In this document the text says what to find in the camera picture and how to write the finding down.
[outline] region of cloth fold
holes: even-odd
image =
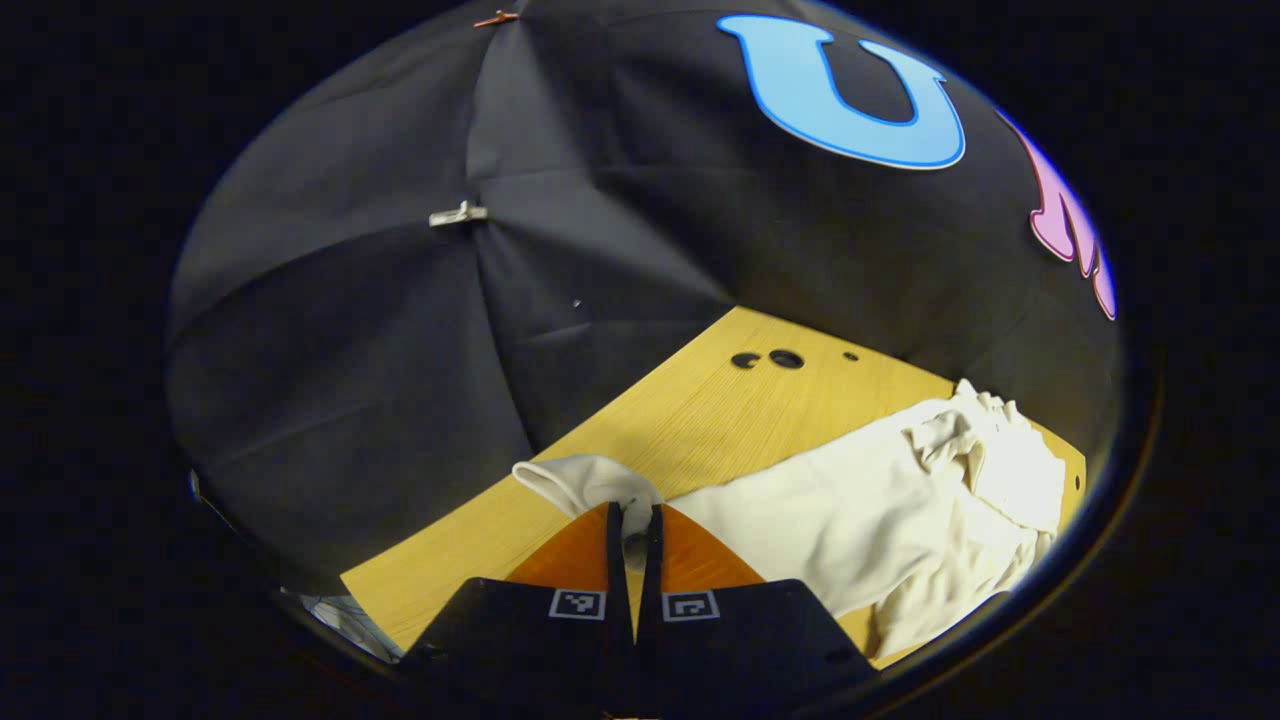
[[[571,518],[622,503],[625,538],[644,532],[650,505],[662,502],[648,479],[594,455],[512,473]],[[872,605],[874,656],[883,657],[1016,584],[1056,534],[1064,477],[1012,401],[961,379],[950,400],[669,503],[765,580],[803,580],[832,615]],[[628,566],[637,560],[628,555]]]

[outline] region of red clip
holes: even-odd
[[[471,27],[495,26],[495,24],[502,24],[502,23],[509,23],[511,20],[516,20],[516,19],[520,19],[520,15],[517,13],[506,13],[503,10],[498,10],[497,15],[489,18],[488,20],[480,20],[480,22],[477,22],[476,24],[474,24]]]

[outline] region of blue letter u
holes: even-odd
[[[877,42],[864,50],[897,72],[915,117],[891,123],[850,108],[836,91],[822,45],[833,40],[819,27],[764,15],[730,15],[717,27],[742,42],[755,101],[782,129],[819,147],[913,170],[937,170],[964,155],[964,128],[942,83],[924,63]]]

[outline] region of pink sticker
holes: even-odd
[[[1098,242],[1084,208],[1039,149],[1009,118],[1000,111],[996,114],[1018,135],[1023,147],[1027,149],[1027,155],[1032,159],[1032,168],[1036,169],[1041,208],[1030,214],[1032,232],[1041,245],[1061,260],[1068,263],[1079,260],[1080,277],[1093,277],[1093,295],[1098,300],[1098,306],[1107,318],[1115,320],[1116,299],[1115,287],[1111,284],[1111,270],[1102,256],[1102,243]]]

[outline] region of wooden surface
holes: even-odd
[[[799,354],[804,366],[774,365],[768,354],[777,348]],[[846,359],[846,351],[859,360]],[[730,363],[740,352],[762,359],[744,370]],[[762,470],[922,400],[951,397],[954,388],[954,380],[887,355],[736,307],[535,459],[604,455],[675,498]],[[1065,527],[1087,487],[1084,457],[1036,427],[1066,461]],[[506,578],[568,521],[507,475],[342,579],[369,616],[407,650],[463,580]],[[635,615],[640,583],[628,577],[628,585]],[[859,648],[872,650],[869,607],[838,620]],[[909,652],[873,665],[883,667]]]

